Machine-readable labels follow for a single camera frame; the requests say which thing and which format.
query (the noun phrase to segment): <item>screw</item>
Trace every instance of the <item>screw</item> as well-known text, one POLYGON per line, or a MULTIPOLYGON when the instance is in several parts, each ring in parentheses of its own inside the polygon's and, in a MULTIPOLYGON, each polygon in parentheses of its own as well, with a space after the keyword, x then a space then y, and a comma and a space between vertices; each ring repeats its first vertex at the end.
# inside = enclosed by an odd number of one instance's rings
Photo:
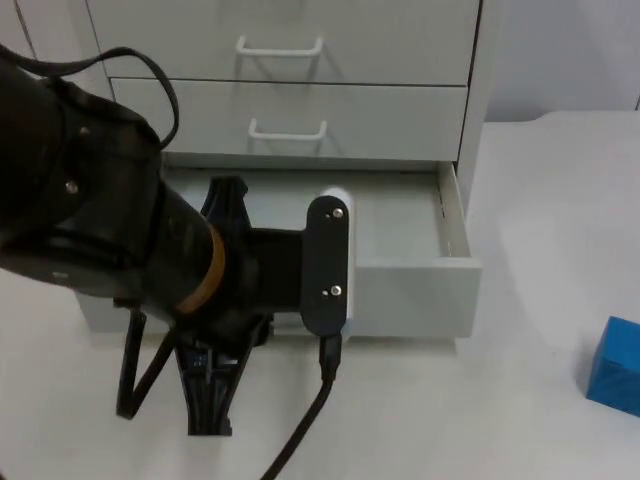
POLYGON ((69 180, 67 183, 65 183, 64 188, 67 190, 67 193, 70 195, 75 195, 76 193, 78 193, 78 190, 79 190, 78 184, 73 180, 69 180))

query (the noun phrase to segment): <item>white wall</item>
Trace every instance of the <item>white wall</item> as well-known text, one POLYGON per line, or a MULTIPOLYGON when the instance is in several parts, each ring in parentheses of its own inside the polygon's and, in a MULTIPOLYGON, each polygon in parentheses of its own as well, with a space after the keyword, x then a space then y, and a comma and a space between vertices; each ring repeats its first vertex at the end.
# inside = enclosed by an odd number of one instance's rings
POLYGON ((633 110, 639 0, 506 0, 490 120, 553 110, 633 110))
POLYGON ((31 56, 13 0, 0 0, 0 42, 21 55, 31 56))

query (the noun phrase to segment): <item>open drawer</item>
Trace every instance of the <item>open drawer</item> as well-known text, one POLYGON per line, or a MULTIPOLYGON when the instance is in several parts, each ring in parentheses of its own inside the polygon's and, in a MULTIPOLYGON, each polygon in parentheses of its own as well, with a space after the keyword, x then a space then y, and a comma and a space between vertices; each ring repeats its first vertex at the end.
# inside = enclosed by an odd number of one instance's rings
MULTIPOLYGON (((481 266, 470 257, 455 173, 441 164, 431 173, 251 171, 236 172, 255 227, 303 229, 307 208, 326 187, 346 188, 355 201, 355 318, 351 335, 464 337, 471 334, 481 266)), ((183 171, 167 181, 200 208, 212 175, 183 171)), ((81 297, 87 319, 99 330, 120 329, 121 312, 81 297), (97 316, 96 310, 102 310, 97 316)), ((276 334, 305 330, 297 315, 276 319, 276 334)))

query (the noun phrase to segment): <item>drawer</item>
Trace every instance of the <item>drawer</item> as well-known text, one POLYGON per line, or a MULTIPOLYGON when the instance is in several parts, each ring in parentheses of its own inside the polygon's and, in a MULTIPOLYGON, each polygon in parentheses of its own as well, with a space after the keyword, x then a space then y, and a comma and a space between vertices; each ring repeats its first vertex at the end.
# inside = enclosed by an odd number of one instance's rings
MULTIPOLYGON (((170 78, 196 80, 467 85, 478 18, 478 0, 89 0, 89 6, 102 51, 127 45, 170 78)), ((130 59, 109 61, 106 69, 113 77, 150 77, 130 59)))
MULTIPOLYGON (((470 257, 451 164, 438 172, 238 172, 247 182, 246 205, 255 227, 302 229, 309 203, 339 185, 355 201, 354 320, 349 334, 463 337, 471 334, 481 267, 470 257)), ((173 172, 168 182, 195 208, 209 176, 173 172)), ((110 303, 81 297, 95 330, 123 327, 110 303)), ((276 319, 276 333, 303 333, 297 315, 276 319)))
MULTIPOLYGON (((113 80, 116 99, 163 135, 154 80, 113 80)), ((455 161, 467 89, 174 81, 181 126, 170 152, 455 161)))

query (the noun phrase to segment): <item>orange ring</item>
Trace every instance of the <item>orange ring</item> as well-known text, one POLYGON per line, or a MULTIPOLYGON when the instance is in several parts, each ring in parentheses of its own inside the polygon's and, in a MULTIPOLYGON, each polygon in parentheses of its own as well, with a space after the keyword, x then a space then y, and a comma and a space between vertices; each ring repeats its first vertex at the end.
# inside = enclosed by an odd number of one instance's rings
POLYGON ((226 252, 224 242, 218 231, 209 225, 211 239, 213 242, 213 255, 211 255, 211 265, 207 274, 200 282, 200 285, 191 292, 184 300, 176 305, 178 312, 188 315, 202 307, 209 298, 216 292, 222 282, 226 264, 226 252))

